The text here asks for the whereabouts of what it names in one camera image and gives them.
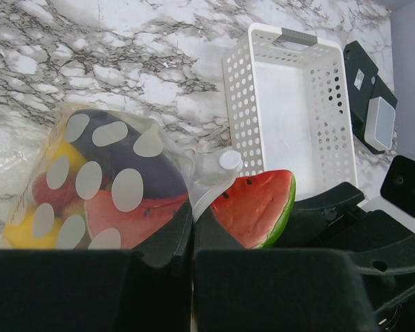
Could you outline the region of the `clear dotted zip bag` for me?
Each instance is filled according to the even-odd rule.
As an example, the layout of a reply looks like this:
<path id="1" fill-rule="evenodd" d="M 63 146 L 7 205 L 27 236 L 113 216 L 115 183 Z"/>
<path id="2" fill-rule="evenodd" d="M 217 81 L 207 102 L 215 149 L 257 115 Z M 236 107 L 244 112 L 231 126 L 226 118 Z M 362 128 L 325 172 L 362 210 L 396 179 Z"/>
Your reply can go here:
<path id="1" fill-rule="evenodd" d="M 59 119 L 50 132 L 28 177 L 26 188 L 29 181 L 34 179 L 41 170 L 44 164 L 42 158 L 46 149 L 65 140 L 64 132 L 67 120 L 73 113 L 82 109 L 93 108 L 76 106 L 65 108 L 60 112 Z M 141 133 L 133 146 L 133 150 L 139 156 L 152 157 L 163 153 L 176 166 L 187 188 L 187 192 L 183 194 L 187 197 L 184 204 L 189 203 L 195 214 L 202 213 L 223 190 L 228 189 L 238 177 L 243 166 L 240 153 L 233 149 L 226 148 L 211 154 L 188 152 L 181 149 L 169 138 L 160 125 L 151 118 L 121 111 L 103 111 L 115 115 Z M 143 197 L 142 176 L 137 170 L 124 169 L 113 180 L 110 180 L 103 175 L 101 166 L 95 161 L 87 160 L 87 163 L 82 166 L 77 173 L 75 187 L 77 194 L 81 199 L 84 199 L 84 202 L 92 199 L 100 190 L 110 191 L 115 206 L 121 212 L 130 212 L 136 209 L 146 199 Z M 83 219 L 75 214 L 65 220 L 59 232 L 55 249 L 122 249 L 107 245 L 104 241 L 107 236 L 109 236 L 109 232 L 105 231 L 97 239 L 92 239 L 87 228 L 86 218 Z"/>

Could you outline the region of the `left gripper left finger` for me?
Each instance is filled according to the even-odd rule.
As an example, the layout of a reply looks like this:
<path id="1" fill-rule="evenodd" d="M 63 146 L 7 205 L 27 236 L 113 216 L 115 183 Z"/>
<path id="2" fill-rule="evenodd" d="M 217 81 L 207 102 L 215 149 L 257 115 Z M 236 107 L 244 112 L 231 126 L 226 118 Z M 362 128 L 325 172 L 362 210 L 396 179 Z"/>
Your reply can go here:
<path id="1" fill-rule="evenodd" d="M 0 331 L 188 331 L 192 209 L 131 250 L 0 250 Z"/>

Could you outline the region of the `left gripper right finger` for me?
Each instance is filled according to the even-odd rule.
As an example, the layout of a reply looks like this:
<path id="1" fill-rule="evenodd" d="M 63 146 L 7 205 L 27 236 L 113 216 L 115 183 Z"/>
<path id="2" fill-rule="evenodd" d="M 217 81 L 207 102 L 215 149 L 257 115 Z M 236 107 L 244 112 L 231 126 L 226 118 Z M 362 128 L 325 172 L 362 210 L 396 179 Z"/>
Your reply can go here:
<path id="1" fill-rule="evenodd" d="M 362 278 L 327 249 L 242 248 L 206 212 L 195 224 L 195 331 L 375 331 Z"/>

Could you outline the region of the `red lychee bunch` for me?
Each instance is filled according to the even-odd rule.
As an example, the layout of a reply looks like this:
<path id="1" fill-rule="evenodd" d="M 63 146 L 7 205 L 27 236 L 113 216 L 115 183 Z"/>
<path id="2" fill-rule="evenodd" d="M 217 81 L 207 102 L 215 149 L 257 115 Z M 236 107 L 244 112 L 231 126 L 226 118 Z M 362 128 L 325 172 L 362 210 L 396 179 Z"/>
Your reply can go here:
<path id="1" fill-rule="evenodd" d="M 32 183 L 32 194 L 36 206 L 49 204 L 55 217 L 65 221 L 72 215 L 86 218 L 84 199 L 81 199 L 75 189 L 75 177 L 69 176 L 61 187 L 51 189 L 48 186 L 47 173 L 40 174 Z"/>

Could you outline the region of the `red watermelon slice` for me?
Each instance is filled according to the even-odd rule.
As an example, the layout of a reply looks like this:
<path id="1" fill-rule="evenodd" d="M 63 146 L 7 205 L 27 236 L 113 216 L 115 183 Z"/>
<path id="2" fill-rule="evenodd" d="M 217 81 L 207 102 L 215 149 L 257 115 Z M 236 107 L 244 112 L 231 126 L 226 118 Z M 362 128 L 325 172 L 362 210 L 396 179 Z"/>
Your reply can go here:
<path id="1" fill-rule="evenodd" d="M 271 246 L 286 227 L 295 192 L 295 176 L 286 169 L 238 177 L 210 204 L 210 211 L 244 248 Z M 136 209 L 121 212 L 110 191 L 100 190 L 84 203 L 87 228 L 92 239 L 108 231 L 107 245 L 131 249 L 170 222 L 186 200 L 185 195 L 145 199 Z"/>

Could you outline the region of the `white perforated plastic basket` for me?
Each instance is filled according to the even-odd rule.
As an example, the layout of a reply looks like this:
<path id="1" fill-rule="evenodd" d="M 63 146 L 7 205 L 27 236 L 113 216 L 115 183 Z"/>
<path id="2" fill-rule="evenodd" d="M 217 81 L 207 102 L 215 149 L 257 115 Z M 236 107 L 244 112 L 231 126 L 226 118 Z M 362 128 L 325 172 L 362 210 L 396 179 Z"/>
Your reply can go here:
<path id="1" fill-rule="evenodd" d="M 348 182 L 356 156 L 342 49 L 334 41 L 253 23 L 222 59 L 240 174 L 287 169 L 299 200 Z"/>

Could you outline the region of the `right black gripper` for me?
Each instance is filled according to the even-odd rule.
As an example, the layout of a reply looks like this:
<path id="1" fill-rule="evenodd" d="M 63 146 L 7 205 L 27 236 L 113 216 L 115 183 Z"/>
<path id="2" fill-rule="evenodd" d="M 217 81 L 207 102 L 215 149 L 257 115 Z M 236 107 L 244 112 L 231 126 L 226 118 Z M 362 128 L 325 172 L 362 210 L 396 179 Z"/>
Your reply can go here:
<path id="1" fill-rule="evenodd" d="M 340 250 L 361 274 L 380 331 L 415 331 L 415 232 L 382 210 L 365 212 L 348 182 L 294 202 L 275 248 Z"/>

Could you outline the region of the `yellow bell pepper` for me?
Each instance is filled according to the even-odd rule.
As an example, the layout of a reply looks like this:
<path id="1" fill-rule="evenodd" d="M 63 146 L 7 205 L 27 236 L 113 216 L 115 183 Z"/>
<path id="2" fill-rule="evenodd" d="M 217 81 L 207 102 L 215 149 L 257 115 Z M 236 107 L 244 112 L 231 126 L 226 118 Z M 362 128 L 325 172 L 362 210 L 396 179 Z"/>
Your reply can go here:
<path id="1" fill-rule="evenodd" d="M 75 177 L 87 160 L 72 144 L 61 140 L 44 152 L 38 175 L 30 180 L 15 208 L 10 212 L 1 239 L 1 248 L 55 249 L 57 238 L 65 221 L 55 217 L 49 204 L 36 206 L 32 183 L 42 173 L 47 173 L 49 188 L 62 186 L 69 176 Z"/>

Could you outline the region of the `purple eggplant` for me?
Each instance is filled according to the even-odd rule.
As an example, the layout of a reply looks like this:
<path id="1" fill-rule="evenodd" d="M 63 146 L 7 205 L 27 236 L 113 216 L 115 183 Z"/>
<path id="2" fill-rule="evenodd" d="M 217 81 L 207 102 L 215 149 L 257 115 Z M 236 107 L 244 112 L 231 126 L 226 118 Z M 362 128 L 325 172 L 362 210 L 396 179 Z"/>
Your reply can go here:
<path id="1" fill-rule="evenodd" d="M 168 199 L 187 192 L 176 166 L 163 154 L 139 156 L 134 143 L 141 133 L 115 115 L 97 109 L 82 109 L 67 120 L 64 138 L 88 161 L 99 163 L 103 175 L 113 180 L 124 169 L 142 176 L 143 197 Z"/>

